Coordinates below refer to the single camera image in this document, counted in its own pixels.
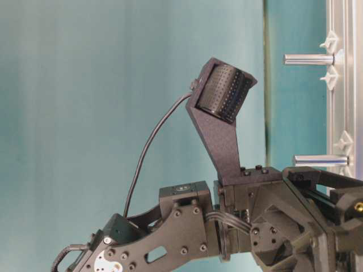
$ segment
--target black cable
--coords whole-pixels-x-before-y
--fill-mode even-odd
[[[54,260],[52,267],[50,268],[50,272],[58,272],[58,265],[61,263],[61,261],[67,256],[67,254],[71,251],[80,251],[80,250],[86,250],[88,248],[88,245],[69,245],[63,248],[62,251],[58,254],[56,259]]]
[[[240,226],[236,226],[234,223],[231,223],[231,222],[226,222],[224,218],[222,217],[212,217],[212,218],[209,218],[207,221],[218,221],[218,222],[221,222],[223,224],[226,224],[228,226],[231,226],[235,229],[237,229],[238,231],[241,231],[242,233],[244,233],[245,235],[250,235],[250,232],[247,231],[246,229],[240,227]]]
[[[137,163],[137,167],[136,167],[136,171],[129,189],[129,193],[127,195],[127,199],[126,199],[126,204],[125,204],[125,209],[124,209],[124,217],[127,218],[127,214],[129,213],[129,208],[130,208],[130,202],[131,202],[131,198],[132,198],[132,194],[134,192],[135,186],[136,186],[136,182],[138,179],[138,176],[140,174],[140,170],[142,167],[142,163],[143,160],[145,158],[145,155],[147,153],[147,150],[149,149],[151,142],[153,141],[153,139],[155,138],[156,134],[158,133],[158,131],[160,130],[161,126],[165,123],[165,121],[171,116],[171,114],[175,111],[175,109],[187,98],[189,98],[192,95],[191,92],[183,95],[182,97],[180,97],[174,104],[173,106],[167,111],[167,113],[163,116],[163,118],[161,118],[161,120],[157,123],[156,127],[154,128],[154,130],[151,132],[149,139],[147,139],[145,146],[142,149],[140,158],[138,160]]]

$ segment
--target teal wall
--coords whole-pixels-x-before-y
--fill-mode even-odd
[[[295,154],[326,154],[324,66],[284,66],[283,54],[325,54],[325,0],[265,0],[265,99],[268,164]]]
[[[259,80],[238,138],[243,165],[265,162],[262,1],[2,0],[0,34],[1,271],[48,271],[123,211],[147,136],[211,56]],[[150,148],[130,214],[154,206],[161,186],[215,178],[180,108]],[[178,271],[242,268],[259,271],[249,254]]]

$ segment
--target hex bolt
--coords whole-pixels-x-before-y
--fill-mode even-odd
[[[180,210],[176,210],[174,212],[174,217],[176,217],[176,218],[180,217],[181,215],[182,215],[182,212]]]
[[[199,247],[199,250],[202,251],[202,252],[205,252],[207,249],[208,249],[208,247],[204,243],[201,244],[200,247]]]
[[[198,207],[195,207],[195,208],[193,209],[193,213],[194,213],[194,214],[199,214],[199,213],[200,213],[200,209],[199,209]]]
[[[181,255],[187,255],[187,253],[188,253],[188,248],[186,246],[182,247],[181,251],[180,251],[180,254]]]
[[[121,260],[125,261],[127,260],[127,258],[129,257],[129,253],[124,252],[123,254],[121,254]]]
[[[108,252],[107,252],[107,255],[109,257],[112,257],[113,255],[115,255],[115,250],[113,248],[111,248]]]
[[[108,245],[111,243],[111,238],[110,237],[106,237],[105,239],[103,239],[103,242]]]
[[[129,270],[130,271],[133,271],[133,270],[135,270],[135,268],[136,268],[136,264],[134,262],[133,263],[130,263]]]
[[[254,235],[258,235],[258,234],[260,233],[260,230],[259,230],[258,228],[254,228],[254,229],[252,230],[252,233],[253,233]]]
[[[354,209],[359,212],[359,213],[363,213],[363,202],[358,202],[355,206]]]
[[[270,228],[270,231],[272,234],[276,234],[277,233],[277,229],[275,229],[274,227],[271,227]]]

